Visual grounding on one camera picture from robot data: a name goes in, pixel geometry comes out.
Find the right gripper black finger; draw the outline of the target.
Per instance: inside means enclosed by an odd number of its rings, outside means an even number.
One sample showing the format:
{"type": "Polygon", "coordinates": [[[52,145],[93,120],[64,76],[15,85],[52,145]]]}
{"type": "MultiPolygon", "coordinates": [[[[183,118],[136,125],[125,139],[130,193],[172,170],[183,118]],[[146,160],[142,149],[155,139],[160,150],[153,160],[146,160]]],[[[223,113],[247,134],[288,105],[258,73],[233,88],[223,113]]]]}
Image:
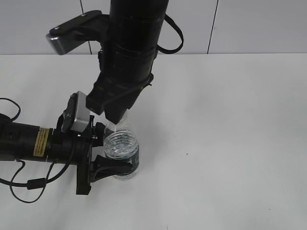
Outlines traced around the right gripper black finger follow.
{"type": "Polygon", "coordinates": [[[117,124],[123,118],[126,110],[127,109],[122,106],[108,105],[105,108],[105,117],[113,124],[117,124]]]}

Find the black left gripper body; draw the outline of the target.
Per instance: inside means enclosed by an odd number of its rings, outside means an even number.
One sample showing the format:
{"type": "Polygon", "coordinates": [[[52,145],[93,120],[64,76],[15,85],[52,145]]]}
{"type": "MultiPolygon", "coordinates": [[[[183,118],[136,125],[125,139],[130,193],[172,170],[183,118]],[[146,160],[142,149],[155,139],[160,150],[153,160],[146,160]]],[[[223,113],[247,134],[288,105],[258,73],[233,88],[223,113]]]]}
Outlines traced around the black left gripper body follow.
{"type": "Polygon", "coordinates": [[[61,115],[52,134],[49,161],[64,164],[64,167],[58,174],[51,177],[49,182],[59,179],[70,165],[75,165],[77,166],[77,195],[87,195],[91,191],[89,165],[92,156],[93,121],[94,116],[90,115],[90,122],[82,133],[72,130],[64,133],[61,131],[61,126],[64,123],[64,118],[61,115]]]}

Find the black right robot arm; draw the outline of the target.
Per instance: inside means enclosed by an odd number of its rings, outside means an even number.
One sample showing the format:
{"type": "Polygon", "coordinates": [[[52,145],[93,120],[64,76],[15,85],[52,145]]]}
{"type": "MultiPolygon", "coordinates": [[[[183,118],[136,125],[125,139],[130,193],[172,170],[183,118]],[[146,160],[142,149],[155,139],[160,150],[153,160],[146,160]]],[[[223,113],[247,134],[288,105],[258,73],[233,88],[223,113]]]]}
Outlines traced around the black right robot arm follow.
{"type": "Polygon", "coordinates": [[[102,46],[100,74],[86,107],[117,124],[153,80],[152,66],[166,0],[113,0],[102,46]]]}

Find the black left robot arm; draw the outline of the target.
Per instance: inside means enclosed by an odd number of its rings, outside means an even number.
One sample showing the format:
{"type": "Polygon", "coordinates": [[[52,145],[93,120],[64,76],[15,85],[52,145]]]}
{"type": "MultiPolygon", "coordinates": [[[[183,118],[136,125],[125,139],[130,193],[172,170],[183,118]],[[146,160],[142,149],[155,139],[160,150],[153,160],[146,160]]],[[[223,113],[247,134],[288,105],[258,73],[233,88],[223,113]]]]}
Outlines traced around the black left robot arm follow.
{"type": "Polygon", "coordinates": [[[59,117],[57,127],[44,128],[0,120],[0,160],[1,161],[40,161],[64,164],[63,169],[51,178],[31,179],[26,183],[15,183],[2,179],[0,182],[11,187],[24,187],[28,190],[44,188],[61,177],[70,165],[77,167],[76,194],[88,195],[91,183],[113,176],[126,175],[135,169],[130,160],[113,160],[96,156],[92,160],[94,147],[103,146],[104,124],[94,123],[94,116],[82,133],[62,132],[59,117]]]}

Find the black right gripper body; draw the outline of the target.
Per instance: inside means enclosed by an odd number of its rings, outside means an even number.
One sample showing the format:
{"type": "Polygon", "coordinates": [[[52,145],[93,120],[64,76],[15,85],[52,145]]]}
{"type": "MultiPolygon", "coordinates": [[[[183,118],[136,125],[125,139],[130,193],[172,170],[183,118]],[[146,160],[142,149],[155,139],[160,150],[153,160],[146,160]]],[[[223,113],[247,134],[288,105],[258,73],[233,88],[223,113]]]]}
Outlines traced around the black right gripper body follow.
{"type": "Polygon", "coordinates": [[[152,84],[154,75],[150,73],[142,81],[132,83],[100,73],[93,89],[86,96],[86,107],[95,114],[102,114],[106,106],[114,102],[123,102],[131,108],[144,88],[152,84]]]}

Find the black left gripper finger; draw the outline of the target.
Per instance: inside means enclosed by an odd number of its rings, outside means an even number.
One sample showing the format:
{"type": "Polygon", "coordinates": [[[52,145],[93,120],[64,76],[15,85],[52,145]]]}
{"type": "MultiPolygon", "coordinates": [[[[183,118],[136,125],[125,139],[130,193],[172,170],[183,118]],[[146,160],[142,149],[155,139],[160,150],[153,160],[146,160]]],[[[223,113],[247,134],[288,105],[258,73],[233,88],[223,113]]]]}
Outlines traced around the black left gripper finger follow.
{"type": "Polygon", "coordinates": [[[132,172],[133,166],[129,162],[96,156],[90,163],[90,182],[94,183],[101,179],[114,176],[125,175],[132,172]]]}
{"type": "Polygon", "coordinates": [[[92,128],[93,147],[102,147],[104,145],[105,125],[97,122],[92,128]]]}

